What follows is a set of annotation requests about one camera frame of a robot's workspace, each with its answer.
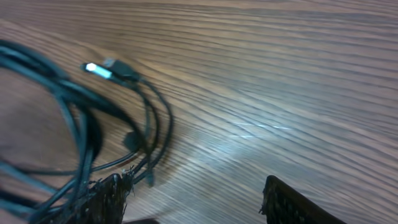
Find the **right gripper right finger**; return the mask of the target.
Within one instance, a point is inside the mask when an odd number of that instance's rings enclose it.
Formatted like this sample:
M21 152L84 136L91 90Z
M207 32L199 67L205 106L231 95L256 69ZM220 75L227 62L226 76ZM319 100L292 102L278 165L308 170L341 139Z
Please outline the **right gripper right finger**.
M274 175L266 179L259 213L267 224L346 224Z

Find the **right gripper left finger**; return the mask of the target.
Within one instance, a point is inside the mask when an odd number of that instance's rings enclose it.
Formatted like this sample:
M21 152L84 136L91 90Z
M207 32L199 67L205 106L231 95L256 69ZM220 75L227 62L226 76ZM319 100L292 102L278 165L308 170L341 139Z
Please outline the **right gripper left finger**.
M113 174L46 222L50 224L121 224L132 174Z

